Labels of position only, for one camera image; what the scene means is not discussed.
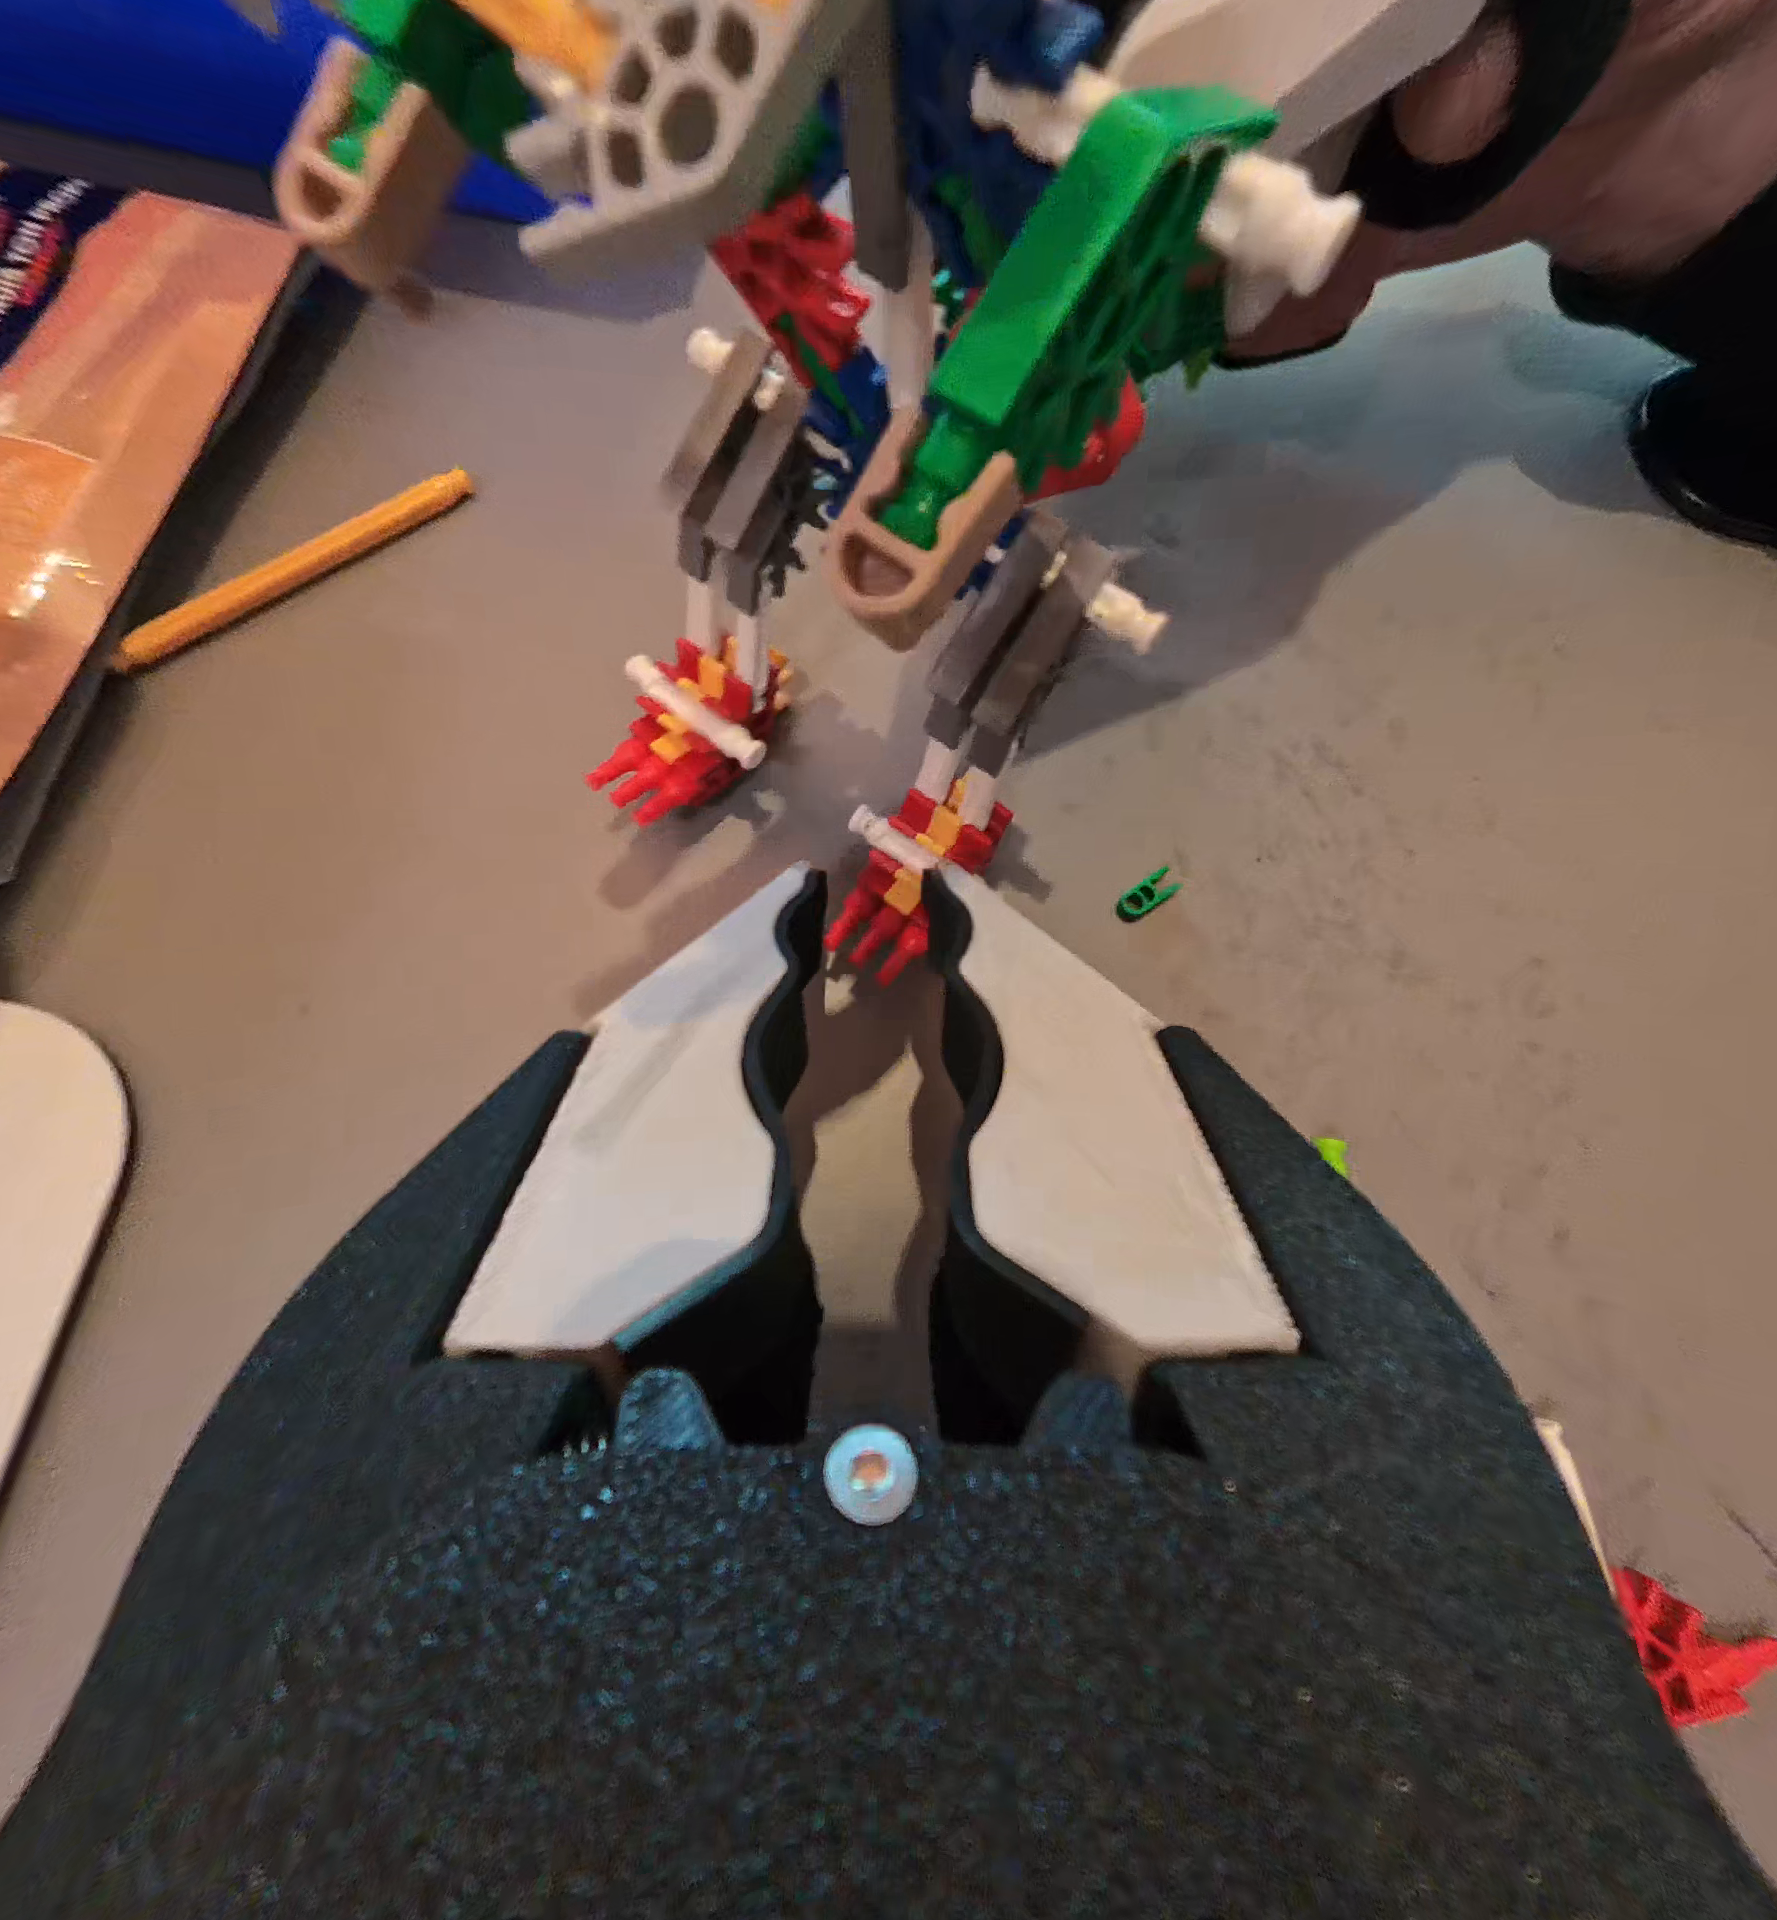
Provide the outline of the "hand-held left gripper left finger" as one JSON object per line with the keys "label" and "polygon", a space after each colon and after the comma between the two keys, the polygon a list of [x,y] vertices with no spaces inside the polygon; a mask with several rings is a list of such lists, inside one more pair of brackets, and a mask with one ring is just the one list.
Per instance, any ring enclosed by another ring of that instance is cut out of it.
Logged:
{"label": "hand-held left gripper left finger", "polygon": [[596,1016],[445,1356],[762,1352],[814,1280],[784,1115],[826,915],[787,869]]}

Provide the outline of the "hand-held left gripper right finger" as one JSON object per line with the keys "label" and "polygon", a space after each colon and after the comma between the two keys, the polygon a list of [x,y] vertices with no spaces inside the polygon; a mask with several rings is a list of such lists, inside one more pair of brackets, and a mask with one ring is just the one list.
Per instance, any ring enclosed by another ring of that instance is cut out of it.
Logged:
{"label": "hand-held left gripper right finger", "polygon": [[1297,1353],[1164,1021],[984,881],[940,871],[924,900],[960,1249],[1111,1357]]}

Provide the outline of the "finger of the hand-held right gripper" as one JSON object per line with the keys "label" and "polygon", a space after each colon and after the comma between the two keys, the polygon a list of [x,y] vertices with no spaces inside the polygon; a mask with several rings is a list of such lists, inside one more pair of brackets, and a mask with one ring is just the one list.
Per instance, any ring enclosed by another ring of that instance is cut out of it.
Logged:
{"label": "finger of the hand-held right gripper", "polygon": [[1127,91],[1219,87],[1275,114],[1269,154],[1304,154],[1453,51],[1478,2],[1148,2],[1105,73]]}

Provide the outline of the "colourful construction toy model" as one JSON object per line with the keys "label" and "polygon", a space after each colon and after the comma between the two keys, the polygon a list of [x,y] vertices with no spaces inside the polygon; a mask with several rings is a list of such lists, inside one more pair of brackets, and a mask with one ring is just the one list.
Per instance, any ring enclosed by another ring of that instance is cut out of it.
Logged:
{"label": "colourful construction toy model", "polygon": [[1304,295],[1357,200],[1265,154],[1277,112],[1092,63],[1085,4],[323,4],[337,34],[277,155],[280,224],[369,293],[476,161],[547,200],[520,250],[601,274],[701,247],[751,329],[691,335],[709,391],[662,480],[685,627],[633,659],[641,715],[588,775],[644,826],[768,754],[791,666],[768,616],[801,539],[898,651],[953,627],[902,805],[828,949],[895,981],[927,876],[986,876],[1000,785],[1089,633],[1165,616],[1046,502],[1108,480],[1145,388],[1205,373],[1241,297]]}

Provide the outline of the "red corner connector assembly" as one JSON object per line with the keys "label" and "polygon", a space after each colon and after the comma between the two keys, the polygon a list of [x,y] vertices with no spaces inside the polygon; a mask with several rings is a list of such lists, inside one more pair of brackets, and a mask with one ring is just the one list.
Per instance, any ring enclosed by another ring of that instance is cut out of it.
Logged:
{"label": "red corner connector assembly", "polygon": [[1598,1567],[1619,1608],[1651,1688],[1678,1731],[1751,1714],[1751,1691],[1777,1672],[1777,1637],[1723,1640],[1707,1619],[1657,1578],[1613,1567],[1560,1421],[1535,1415],[1535,1432],[1560,1475]]}

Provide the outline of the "person's right hand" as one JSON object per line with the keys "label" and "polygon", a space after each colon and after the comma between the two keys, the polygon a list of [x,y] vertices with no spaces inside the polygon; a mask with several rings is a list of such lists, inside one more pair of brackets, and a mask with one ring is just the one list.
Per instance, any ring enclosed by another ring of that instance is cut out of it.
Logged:
{"label": "person's right hand", "polygon": [[1639,2],[1603,76],[1507,190],[1447,228],[1364,221],[1324,287],[1224,350],[1263,365],[1346,335],[1383,283],[1532,245],[1640,284],[1777,182],[1777,2]]}

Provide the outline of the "black flat disc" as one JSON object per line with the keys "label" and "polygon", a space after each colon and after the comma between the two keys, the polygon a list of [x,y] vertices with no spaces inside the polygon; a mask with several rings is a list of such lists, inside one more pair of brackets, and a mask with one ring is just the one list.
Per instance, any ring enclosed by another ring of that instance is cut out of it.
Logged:
{"label": "black flat disc", "polygon": [[1631,455],[1692,527],[1777,553],[1777,381],[1685,367],[1639,404]]}

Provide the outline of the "long orange rod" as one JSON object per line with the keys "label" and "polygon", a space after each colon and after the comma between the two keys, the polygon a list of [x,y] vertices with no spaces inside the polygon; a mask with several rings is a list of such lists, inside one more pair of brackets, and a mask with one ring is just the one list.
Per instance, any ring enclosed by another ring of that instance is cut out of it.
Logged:
{"label": "long orange rod", "polygon": [[422,480],[360,515],[304,541],[248,571],[157,614],[129,633],[114,655],[114,671],[134,676],[189,647],[277,607],[327,576],[359,563],[451,513],[476,496],[465,468]]}

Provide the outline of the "printed toy packaging bag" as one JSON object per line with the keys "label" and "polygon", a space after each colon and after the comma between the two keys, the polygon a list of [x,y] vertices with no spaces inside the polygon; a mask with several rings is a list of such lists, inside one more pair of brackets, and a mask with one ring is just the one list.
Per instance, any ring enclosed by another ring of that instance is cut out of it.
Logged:
{"label": "printed toy packaging bag", "polygon": [[0,805],[304,283],[267,219],[0,161]]}

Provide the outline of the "blue storage bin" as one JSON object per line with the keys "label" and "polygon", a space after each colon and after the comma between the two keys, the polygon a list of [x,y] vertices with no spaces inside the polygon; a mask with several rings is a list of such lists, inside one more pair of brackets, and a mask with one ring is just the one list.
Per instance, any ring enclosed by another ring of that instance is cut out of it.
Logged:
{"label": "blue storage bin", "polygon": [[272,214],[277,155],[341,41],[354,80],[322,145],[354,170],[415,73],[341,4],[0,2],[0,160]]}

